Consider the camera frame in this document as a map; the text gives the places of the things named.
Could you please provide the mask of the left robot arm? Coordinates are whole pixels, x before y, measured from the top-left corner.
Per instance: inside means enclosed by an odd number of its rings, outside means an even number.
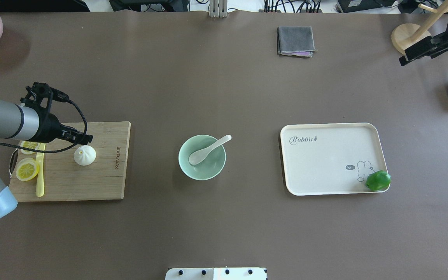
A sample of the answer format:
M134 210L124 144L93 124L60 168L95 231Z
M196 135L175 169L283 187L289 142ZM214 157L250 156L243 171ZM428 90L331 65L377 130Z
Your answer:
M49 143L60 139L71 143L71 147L87 145L93 140L88 134L88 124L79 106L69 96L46 83L35 82L26 87L26 95L20 103L0 100L0 218L14 211L18 205L8 182L1 178L2 163L8 152L2 147L18 149L16 144L3 142L7 140L25 140L39 143ZM60 123L51 113L52 103L68 103L75 107L82 118L84 129L79 131L71 126Z

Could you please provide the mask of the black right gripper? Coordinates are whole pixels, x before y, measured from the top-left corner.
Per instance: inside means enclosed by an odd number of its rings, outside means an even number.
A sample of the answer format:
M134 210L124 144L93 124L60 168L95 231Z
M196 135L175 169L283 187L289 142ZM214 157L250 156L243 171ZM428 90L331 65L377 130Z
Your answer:
M436 58L448 52L448 33L443 32L434 37L428 36L409 46L404 50L404 55L400 57L401 66L405 66L416 59L426 56Z

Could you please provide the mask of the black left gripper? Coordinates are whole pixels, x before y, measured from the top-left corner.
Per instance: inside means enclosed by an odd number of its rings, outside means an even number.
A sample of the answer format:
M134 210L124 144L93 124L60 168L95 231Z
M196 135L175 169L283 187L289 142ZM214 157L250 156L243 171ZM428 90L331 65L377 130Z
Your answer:
M20 101L24 107L30 108L37 113L38 126L33 134L33 142L48 143L55 139L71 142L75 145L87 145L92 142L93 136L77 131L70 126L64 126L57 117L51 113L53 101L71 103L69 96L64 92L50 87L46 83L34 82L26 87L27 94Z

